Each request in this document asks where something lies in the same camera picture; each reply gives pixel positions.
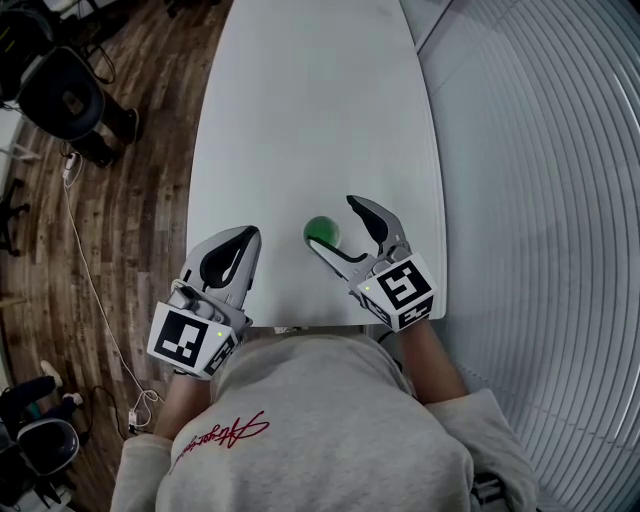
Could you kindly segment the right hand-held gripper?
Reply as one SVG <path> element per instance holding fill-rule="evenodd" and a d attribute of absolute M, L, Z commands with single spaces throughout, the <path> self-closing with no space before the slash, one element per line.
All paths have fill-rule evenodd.
<path fill-rule="evenodd" d="M 393 332 L 400 332 L 431 313 L 437 286 L 423 257 L 412 253 L 398 217 L 370 199 L 347 195 L 374 242 L 378 256 L 351 257 L 319 238 L 308 247 L 340 278 L 350 281 L 361 306 Z"/>

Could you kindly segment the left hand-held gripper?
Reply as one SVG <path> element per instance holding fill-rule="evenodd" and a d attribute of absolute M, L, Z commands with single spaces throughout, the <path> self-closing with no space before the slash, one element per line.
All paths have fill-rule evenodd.
<path fill-rule="evenodd" d="M 252 320 L 242 310 L 261 252 L 253 225 L 221 231 L 187 255 L 167 301 L 156 305 L 147 353 L 175 370 L 211 380 Z M 214 296 L 227 296 L 226 303 Z"/>

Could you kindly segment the green plastic cup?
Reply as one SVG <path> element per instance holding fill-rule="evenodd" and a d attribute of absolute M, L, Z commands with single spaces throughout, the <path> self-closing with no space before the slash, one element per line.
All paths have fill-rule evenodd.
<path fill-rule="evenodd" d="M 316 216 L 307 221 L 302 230 L 303 241 L 307 249 L 312 252 L 310 237 L 315 237 L 338 249 L 341 243 L 339 225 L 330 217 Z"/>

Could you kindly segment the person's right forearm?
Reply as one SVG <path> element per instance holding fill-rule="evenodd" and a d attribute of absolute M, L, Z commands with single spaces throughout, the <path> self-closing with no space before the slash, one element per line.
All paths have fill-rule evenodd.
<path fill-rule="evenodd" d="M 469 394 L 428 320 L 420 320 L 400 331 L 398 340 L 421 404 L 445 402 Z"/>

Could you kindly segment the person's left forearm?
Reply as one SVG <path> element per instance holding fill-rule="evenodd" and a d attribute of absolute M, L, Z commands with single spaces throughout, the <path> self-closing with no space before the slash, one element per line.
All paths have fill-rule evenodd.
<path fill-rule="evenodd" d="M 211 382 L 175 373 L 153 434 L 174 440 L 180 431 L 194 418 L 206 411 L 211 404 Z"/>

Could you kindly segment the white venetian blinds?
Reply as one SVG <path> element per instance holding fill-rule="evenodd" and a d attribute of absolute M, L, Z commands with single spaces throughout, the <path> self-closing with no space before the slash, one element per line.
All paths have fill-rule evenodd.
<path fill-rule="evenodd" d="M 451 355 L 543 509 L 640 508 L 640 2 L 453 0 L 420 61 Z"/>

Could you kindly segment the person's grey sweatshirt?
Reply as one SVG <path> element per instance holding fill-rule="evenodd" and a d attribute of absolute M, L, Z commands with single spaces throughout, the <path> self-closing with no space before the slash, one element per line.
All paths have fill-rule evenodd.
<path fill-rule="evenodd" d="M 364 336 L 234 352 L 174 439 L 125 442 L 111 512 L 535 512 L 537 484 L 489 390 L 424 405 Z"/>

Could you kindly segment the white power strip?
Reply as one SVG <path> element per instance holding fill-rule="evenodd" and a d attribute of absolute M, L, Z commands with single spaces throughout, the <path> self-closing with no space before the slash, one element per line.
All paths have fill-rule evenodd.
<path fill-rule="evenodd" d="M 62 179 L 66 189 L 71 188 L 80 176 L 83 162 L 83 157 L 77 152 L 72 152 L 65 157 Z"/>

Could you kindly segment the black mesh office chair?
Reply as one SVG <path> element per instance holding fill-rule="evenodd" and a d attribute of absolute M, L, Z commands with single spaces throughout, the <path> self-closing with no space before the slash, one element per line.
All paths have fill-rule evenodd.
<path fill-rule="evenodd" d="M 13 246 L 10 221 L 17 218 L 21 213 L 30 211 L 30 205 L 24 203 L 20 206 L 13 207 L 12 199 L 15 191 L 22 188 L 25 182 L 21 179 L 14 178 L 9 191 L 0 199 L 0 250 L 5 250 L 10 256 L 19 257 L 20 251 Z"/>

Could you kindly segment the white stool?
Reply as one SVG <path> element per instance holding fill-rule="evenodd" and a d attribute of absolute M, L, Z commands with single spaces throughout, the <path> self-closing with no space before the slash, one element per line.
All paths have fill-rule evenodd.
<path fill-rule="evenodd" d="M 38 153 L 20 144 L 10 144 L 5 147 L 0 147 L 0 154 L 4 154 L 16 161 L 37 161 L 41 159 Z"/>

